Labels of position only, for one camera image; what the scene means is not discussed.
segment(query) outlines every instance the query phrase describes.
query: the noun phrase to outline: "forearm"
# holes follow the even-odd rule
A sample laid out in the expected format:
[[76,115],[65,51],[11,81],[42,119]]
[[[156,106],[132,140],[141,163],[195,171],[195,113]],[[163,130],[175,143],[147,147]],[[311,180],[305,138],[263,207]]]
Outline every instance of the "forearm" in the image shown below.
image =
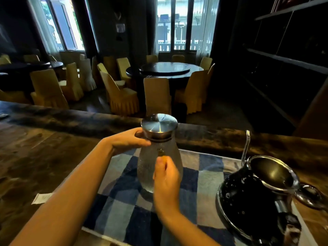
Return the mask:
[[220,246],[180,212],[163,219],[163,222],[182,246]]
[[102,141],[43,204],[11,246],[72,245],[108,168],[112,146]]

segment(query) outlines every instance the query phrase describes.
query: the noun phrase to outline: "checkered cloth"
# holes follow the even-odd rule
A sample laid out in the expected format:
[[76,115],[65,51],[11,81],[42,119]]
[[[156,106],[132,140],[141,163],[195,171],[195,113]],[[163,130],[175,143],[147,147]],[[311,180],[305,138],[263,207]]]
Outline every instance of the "checkered cloth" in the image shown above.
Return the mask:
[[[137,178],[139,153],[140,149],[134,149],[112,158],[84,230],[120,245],[179,245],[159,221],[151,197],[142,190]],[[222,246],[245,245],[224,227],[215,207],[220,183],[241,167],[240,160],[186,150],[180,154],[182,214]]]

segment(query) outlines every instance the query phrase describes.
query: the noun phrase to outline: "hand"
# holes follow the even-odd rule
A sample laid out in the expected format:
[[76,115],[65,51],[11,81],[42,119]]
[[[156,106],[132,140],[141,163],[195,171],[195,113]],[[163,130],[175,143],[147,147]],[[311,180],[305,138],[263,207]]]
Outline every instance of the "hand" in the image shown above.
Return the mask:
[[139,127],[106,137],[101,141],[113,146],[114,156],[130,149],[150,146],[150,141],[140,138],[142,135],[142,128]]
[[180,174],[169,156],[156,160],[154,180],[154,204],[157,215],[165,224],[168,219],[180,213],[179,190]]

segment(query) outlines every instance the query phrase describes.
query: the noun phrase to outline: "small white tag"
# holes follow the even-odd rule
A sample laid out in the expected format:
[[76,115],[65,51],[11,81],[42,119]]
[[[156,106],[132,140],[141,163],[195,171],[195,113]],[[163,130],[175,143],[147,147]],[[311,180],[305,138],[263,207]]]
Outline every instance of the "small white tag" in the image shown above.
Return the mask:
[[53,193],[46,193],[46,194],[37,194],[35,196],[35,199],[32,202],[33,204],[43,204],[45,202],[47,202],[47,200],[52,196]]

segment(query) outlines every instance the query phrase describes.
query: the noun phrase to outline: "window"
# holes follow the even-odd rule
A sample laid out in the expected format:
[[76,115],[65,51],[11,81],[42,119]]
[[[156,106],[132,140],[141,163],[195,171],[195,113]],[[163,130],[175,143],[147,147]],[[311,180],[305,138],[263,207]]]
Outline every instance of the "window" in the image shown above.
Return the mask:
[[157,0],[156,51],[196,50],[209,54],[218,1]]
[[40,0],[59,50],[81,50],[84,45],[72,0]]

